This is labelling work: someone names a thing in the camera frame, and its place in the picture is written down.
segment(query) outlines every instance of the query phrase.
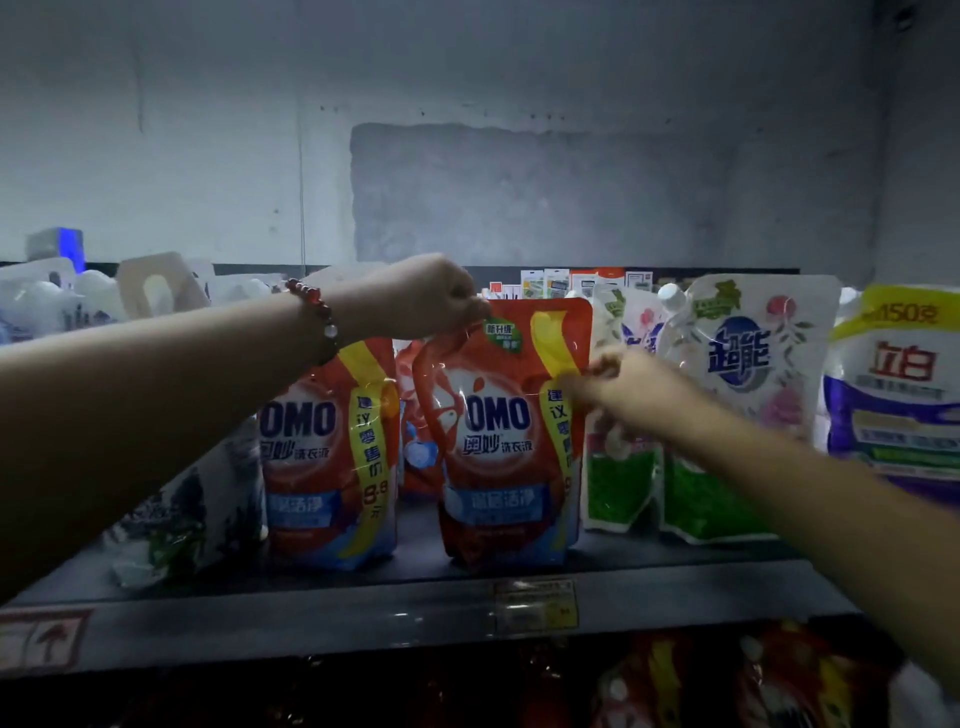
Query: price tag holder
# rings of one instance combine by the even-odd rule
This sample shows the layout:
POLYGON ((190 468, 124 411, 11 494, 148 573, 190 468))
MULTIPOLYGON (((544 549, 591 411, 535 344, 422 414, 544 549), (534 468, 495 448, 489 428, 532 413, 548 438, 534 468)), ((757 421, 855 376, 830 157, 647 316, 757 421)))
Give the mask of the price tag holder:
POLYGON ((560 632, 580 625, 572 579, 504 579, 493 585, 501 636, 560 632))
POLYGON ((89 609, 0 610, 0 677, 49 675, 77 664, 89 609))

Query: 超能 logo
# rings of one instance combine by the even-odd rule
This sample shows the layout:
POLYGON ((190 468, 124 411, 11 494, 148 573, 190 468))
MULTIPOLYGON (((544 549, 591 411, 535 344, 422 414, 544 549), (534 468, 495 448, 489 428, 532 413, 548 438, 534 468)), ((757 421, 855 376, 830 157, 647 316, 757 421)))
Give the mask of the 超能 logo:
POLYGON ((747 316, 731 316, 713 334, 707 371, 737 392, 759 389, 770 375, 770 331, 747 316))

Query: hand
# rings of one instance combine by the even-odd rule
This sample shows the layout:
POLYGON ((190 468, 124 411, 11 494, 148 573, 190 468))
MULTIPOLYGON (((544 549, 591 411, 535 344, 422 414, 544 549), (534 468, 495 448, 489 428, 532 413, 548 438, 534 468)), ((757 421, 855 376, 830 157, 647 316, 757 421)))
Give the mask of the hand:
POLYGON ((371 296, 372 336, 421 339, 490 316, 490 304, 474 293, 469 273, 439 253, 401 260, 358 285, 371 296))
POLYGON ((562 385, 575 402, 599 407, 629 430, 667 442, 682 433, 685 418, 712 406, 672 364, 622 347, 601 351, 588 374, 566 376, 562 385))

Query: red detergent bag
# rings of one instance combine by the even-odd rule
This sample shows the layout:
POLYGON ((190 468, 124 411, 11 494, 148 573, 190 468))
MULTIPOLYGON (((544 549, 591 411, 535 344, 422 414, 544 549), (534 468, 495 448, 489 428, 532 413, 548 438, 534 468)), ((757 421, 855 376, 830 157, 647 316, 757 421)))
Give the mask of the red detergent bag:
POLYGON ((390 339, 344 347, 259 414, 271 552, 353 570, 396 547, 399 397, 390 339))
POLYGON ((582 299, 491 307, 414 361, 444 472, 444 546, 468 565, 560 564, 580 525, 584 419, 558 377, 587 366, 593 312, 582 299))
POLYGON ((412 341, 396 355, 400 442, 403 447, 400 495, 405 500, 436 502, 440 500, 444 486, 444 468, 414 385, 414 359, 422 348, 422 341, 412 341))

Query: metal shelf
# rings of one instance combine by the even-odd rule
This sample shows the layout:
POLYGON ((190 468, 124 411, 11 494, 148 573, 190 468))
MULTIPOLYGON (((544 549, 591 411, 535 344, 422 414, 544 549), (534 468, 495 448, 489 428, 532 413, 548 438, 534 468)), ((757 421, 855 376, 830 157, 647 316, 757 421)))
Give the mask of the metal shelf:
POLYGON ((89 610, 73 653, 54 654, 45 667, 38 652, 26 671, 39 672, 511 637, 524 629, 497 619, 494 593, 542 579, 572 585, 579 618, 570 634, 856 611, 775 542, 688 546, 662 540, 647 522, 628 536, 582 534, 561 570, 476 578, 445 555, 434 508, 402 509, 398 528, 394 557, 357 573, 276 572, 261 553, 136 593, 115 585, 108 556, 92 546, 0 610, 0 626, 89 610))

